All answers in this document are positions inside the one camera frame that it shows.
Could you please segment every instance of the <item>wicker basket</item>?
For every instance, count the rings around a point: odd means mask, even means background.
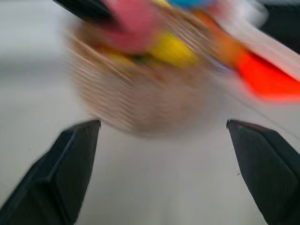
[[[179,69],[156,62],[124,67],[93,49],[92,25],[69,36],[76,88],[93,116],[122,130],[153,134],[186,124],[201,113],[203,78],[210,71],[208,29],[187,12],[160,8],[164,29],[187,44],[200,60]]]

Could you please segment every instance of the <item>white surface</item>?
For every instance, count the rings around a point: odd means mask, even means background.
[[[9,13],[5,17],[2,11],[13,6],[6,4],[3,8],[0,3],[0,28],[6,28],[0,49],[10,53],[0,56],[0,204],[63,128],[88,118],[77,103],[56,45],[61,41],[56,17],[60,9],[48,1],[27,3],[31,7],[23,3],[20,7],[32,19],[12,20],[9,25]],[[56,10],[38,13],[39,8]],[[15,35],[25,26],[39,35]],[[22,48],[14,45],[15,40]],[[255,100],[231,75],[215,76],[206,85],[209,103],[199,121],[180,134],[140,138],[103,125],[77,224],[265,224],[239,175],[226,121],[242,119],[274,128],[299,148],[300,126],[295,121],[300,106]]]

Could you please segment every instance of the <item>blue object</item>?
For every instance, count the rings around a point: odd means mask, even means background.
[[[169,0],[172,6],[183,9],[202,8],[213,3],[214,0]]]

